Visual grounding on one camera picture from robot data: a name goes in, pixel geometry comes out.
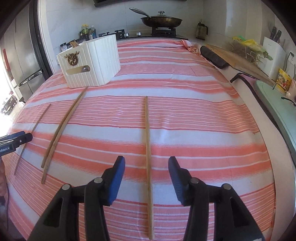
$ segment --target silver screw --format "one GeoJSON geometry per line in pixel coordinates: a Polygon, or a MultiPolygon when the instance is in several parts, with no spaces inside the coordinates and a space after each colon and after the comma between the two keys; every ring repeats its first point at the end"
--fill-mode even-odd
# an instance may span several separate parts
{"type": "Polygon", "coordinates": [[[230,190],[231,189],[231,185],[228,183],[223,184],[223,188],[226,190],[230,190]]]}
{"type": "Polygon", "coordinates": [[[194,183],[194,184],[197,184],[199,181],[200,180],[198,178],[196,178],[196,177],[193,177],[193,178],[190,179],[190,182],[194,183]]]}
{"type": "Polygon", "coordinates": [[[70,185],[69,184],[64,184],[63,186],[62,186],[62,189],[63,190],[68,190],[70,188],[70,185]]]}
{"type": "Polygon", "coordinates": [[[101,177],[96,177],[95,179],[94,179],[94,182],[95,183],[101,183],[103,181],[103,179],[101,178],[101,177]]]}

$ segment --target tablecloth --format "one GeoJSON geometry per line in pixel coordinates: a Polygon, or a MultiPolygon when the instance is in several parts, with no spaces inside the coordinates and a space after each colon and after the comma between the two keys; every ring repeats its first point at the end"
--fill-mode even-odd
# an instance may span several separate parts
{"type": "MultiPolygon", "coordinates": [[[[111,240],[148,239],[145,96],[149,96],[155,240],[182,240],[189,208],[177,200],[168,158],[207,184],[229,183],[270,239],[275,213],[274,177],[262,135],[249,109],[224,76],[190,43],[174,39],[118,42],[121,70],[104,86],[89,87],[68,122],[41,184],[43,155],[82,89],[67,87],[61,71],[30,98],[10,133],[37,126],[13,175],[22,146],[3,157],[9,216],[28,238],[39,216],[64,184],[84,185],[113,165],[126,170],[117,199],[104,207],[111,240]]],[[[83,205],[80,240],[85,240],[83,205]]],[[[210,205],[208,240],[213,239],[210,205]]]]}

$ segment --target yellow food packet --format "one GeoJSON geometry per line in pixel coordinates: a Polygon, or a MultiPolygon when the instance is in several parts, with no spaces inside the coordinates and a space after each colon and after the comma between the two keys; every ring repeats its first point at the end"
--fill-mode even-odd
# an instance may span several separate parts
{"type": "Polygon", "coordinates": [[[291,85],[292,78],[282,69],[279,69],[278,78],[276,80],[276,83],[282,87],[284,91],[288,91],[289,87],[291,85]]]}

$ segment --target wooden cutting board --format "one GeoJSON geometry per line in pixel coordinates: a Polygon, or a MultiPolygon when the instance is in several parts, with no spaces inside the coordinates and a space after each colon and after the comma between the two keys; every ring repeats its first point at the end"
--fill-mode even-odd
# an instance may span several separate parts
{"type": "Polygon", "coordinates": [[[268,78],[268,76],[264,72],[262,72],[257,66],[251,64],[243,57],[217,46],[206,44],[206,47],[208,47],[210,50],[212,50],[214,53],[216,53],[222,59],[224,59],[227,63],[229,63],[231,67],[244,73],[247,73],[265,82],[268,85],[275,84],[275,82],[272,79],[268,78]]]}

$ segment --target gas stove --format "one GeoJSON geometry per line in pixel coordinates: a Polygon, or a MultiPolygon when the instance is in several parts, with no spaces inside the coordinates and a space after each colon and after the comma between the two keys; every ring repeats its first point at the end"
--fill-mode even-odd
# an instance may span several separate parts
{"type": "Polygon", "coordinates": [[[177,35],[175,28],[152,28],[151,33],[143,32],[141,33],[141,35],[137,35],[136,33],[131,33],[129,34],[129,36],[125,36],[126,35],[125,30],[121,29],[121,30],[116,30],[114,33],[110,33],[110,32],[101,33],[98,35],[98,37],[103,37],[111,34],[115,34],[117,40],[135,39],[135,38],[172,38],[172,39],[188,40],[188,38],[185,38],[181,35],[177,35]]]}

